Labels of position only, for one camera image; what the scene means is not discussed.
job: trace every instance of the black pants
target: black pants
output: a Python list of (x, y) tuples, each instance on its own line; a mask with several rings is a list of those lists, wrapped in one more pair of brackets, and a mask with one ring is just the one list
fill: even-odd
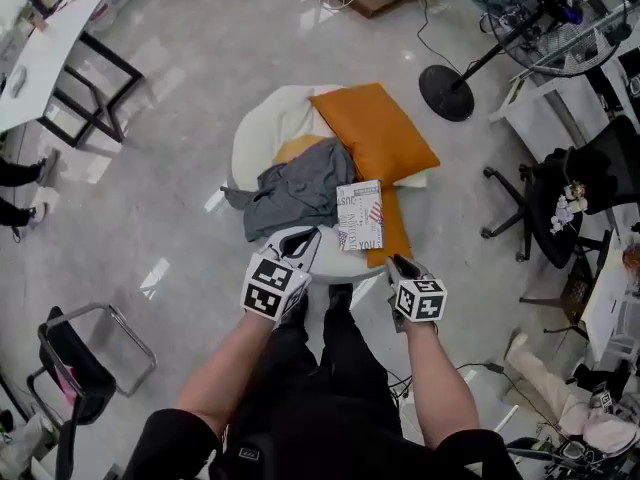
[(593, 371), (581, 364), (576, 368), (573, 376), (576, 379), (578, 386), (589, 392), (593, 392), (596, 386), (606, 382), (607, 389), (611, 393), (611, 397), (617, 402), (622, 397), (622, 391), (629, 380), (630, 373), (627, 371)]
[(288, 393), (304, 390), (369, 401), (379, 407), (380, 423), (402, 435), (387, 371), (369, 350), (348, 308), (327, 310), (323, 338), (318, 366), (304, 328), (280, 326), (273, 331), (229, 425), (230, 443), (268, 431), (268, 412)]
[[(32, 183), (40, 175), (38, 164), (24, 166), (10, 164), (0, 158), (0, 187), (20, 187)], [(31, 212), (16, 208), (0, 198), (0, 226), (23, 227), (29, 223)]]

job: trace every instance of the white tile floor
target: white tile floor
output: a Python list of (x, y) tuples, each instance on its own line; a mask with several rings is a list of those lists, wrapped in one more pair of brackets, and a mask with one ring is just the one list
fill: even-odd
[[(478, 30), (473, 4), (434, 1), (452, 8), (431, 18), (425, 39), (459, 68), (493, 45)], [(317, 0), (132, 0), (101, 36), (148, 78), (123, 107), (125, 144), (98, 134), (71, 150), (38, 125), (27, 128), (21, 163), (34, 161), (47, 144), (62, 149), (62, 161), (53, 187), (37, 194), (52, 202), (47, 221), (19, 245), (9, 230), (0, 234), (3, 372), (24, 387), (39, 364), (36, 329), (49, 309), (89, 301), (119, 305), (159, 362), (135, 397), (114, 397), (93, 426), (81, 429), (88, 449), (81, 455), (89, 460), (78, 458), (77, 478), (98, 478), (113, 462), (124, 465), (145, 418), (173, 402), (190, 371), (240, 317), (238, 297), (254, 248), (243, 239), (241, 216), (226, 203), (208, 212), (207, 201), (226, 180), (238, 123), (282, 85), (380, 82), (442, 160), (429, 189), (403, 195), (402, 206), (416, 257), (449, 286), (440, 329), (455, 364), (501, 360), (516, 325), (530, 332), (544, 358), (555, 356), (558, 368), (581, 349), (569, 337), (556, 354), (562, 336), (543, 336), (542, 328), (564, 325), (564, 317), (518, 304), (525, 291), (558, 294), (564, 273), (535, 244), (530, 262), (514, 261), (520, 227), (493, 241), (479, 235), (513, 209), (482, 167), (517, 180), (518, 164), (529, 160), (506, 125), (487, 120), (518, 68), (504, 57), (493, 61), (471, 80), (473, 116), (446, 122), (418, 92), (421, 70), (438, 62), (415, 37), (422, 21), (416, 3), (368, 21), (351, 11), (322, 11)], [(81, 49), (75, 59), (103, 86), (118, 81)], [(18, 203), (28, 205), (34, 191), (18, 189)], [(326, 295), (320, 286), (312, 291), (309, 328), (318, 350)], [(406, 376), (404, 338), (393, 330), (385, 291), (383, 281), (376, 283), (354, 314), (380, 361)], [(116, 376), (133, 378), (140, 358), (105, 322), (94, 323), (83, 323), (82, 332)], [(60, 398), (47, 396), (68, 414)]]

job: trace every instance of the black shirt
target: black shirt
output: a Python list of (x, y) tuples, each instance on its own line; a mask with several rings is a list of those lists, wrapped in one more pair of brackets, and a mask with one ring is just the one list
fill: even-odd
[(437, 450), (403, 439), (376, 424), (378, 408), (336, 395), (291, 400), (266, 433), (221, 444), (197, 416), (177, 409), (148, 419), (123, 480), (192, 479), (211, 453), (212, 479), (478, 478), (465, 466), (482, 463), (482, 478), (520, 479), (502, 438), (467, 430)]

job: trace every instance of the office chair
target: office chair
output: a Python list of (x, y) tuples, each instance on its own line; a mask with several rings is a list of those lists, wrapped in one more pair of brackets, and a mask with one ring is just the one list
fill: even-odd
[(640, 201), (640, 142), (626, 116), (611, 121), (591, 142), (579, 149), (556, 149), (544, 162), (529, 167), (520, 165), (520, 179), (524, 181), (521, 195), (498, 171), (486, 167), (483, 174), (495, 177), (518, 205), (517, 212), (491, 231), (482, 228), (483, 238), (494, 238), (524, 219), (524, 253), (516, 254), (516, 261), (529, 259), (531, 237), (534, 236), (542, 252), (557, 268), (563, 268), (576, 246), (600, 250), (602, 241), (581, 237), (582, 213), (576, 213), (570, 225), (553, 235), (551, 217), (555, 215), (558, 197), (569, 181), (586, 187), (589, 208), (593, 215), (614, 206)]
[[(126, 332), (149, 359), (149, 366), (131, 388), (120, 388), (111, 373), (98, 361), (80, 339), (69, 320), (95, 309), (102, 309)], [(153, 352), (138, 338), (126, 323), (120, 311), (104, 304), (89, 304), (64, 315), (54, 307), (47, 321), (38, 327), (40, 361), (42, 367), (27, 377), (27, 387), (34, 400), (60, 433), (56, 460), (56, 480), (69, 480), (73, 474), (73, 449), (78, 425), (90, 425), (103, 413), (113, 394), (118, 391), (125, 397), (132, 396), (144, 380), (156, 368)], [(35, 380), (48, 373), (63, 392), (73, 390), (75, 401), (71, 419), (61, 423), (35, 389)]]

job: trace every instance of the person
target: person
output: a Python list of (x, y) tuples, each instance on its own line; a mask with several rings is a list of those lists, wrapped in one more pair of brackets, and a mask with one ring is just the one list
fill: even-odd
[(569, 389), (533, 354), (528, 339), (516, 330), (505, 359), (547, 402), (565, 437), (581, 436), (589, 446), (611, 456), (619, 455), (638, 441), (640, 429), (634, 423), (592, 404), (590, 392)]
[[(58, 161), (60, 152), (56, 149), (38, 163), (25, 166), (12, 164), (0, 158), (0, 187), (21, 187), (36, 182), (44, 184)], [(47, 203), (38, 203), (31, 208), (17, 208), (0, 198), (0, 226), (22, 228), (34, 226), (43, 221), (48, 211)]]
[[(308, 298), (282, 318), (247, 312), (187, 381), (173, 409), (152, 414), (125, 480), (519, 479), (502, 438), (479, 428), (471, 392), (430, 323), (404, 322), (425, 446), (400, 417), (349, 310), (352, 285), (329, 287), (320, 364), (307, 348)], [(222, 442), (226, 432), (226, 451)]]
[(611, 393), (611, 398), (613, 398), (615, 402), (619, 402), (630, 377), (631, 373), (629, 372), (629, 364), (627, 361), (622, 361), (615, 371), (609, 372), (605, 370), (590, 370), (584, 364), (584, 360), (581, 360), (574, 367), (571, 378), (566, 384), (575, 382), (579, 388), (589, 393), (593, 392), (601, 384), (604, 384), (609, 390), (609, 393)]

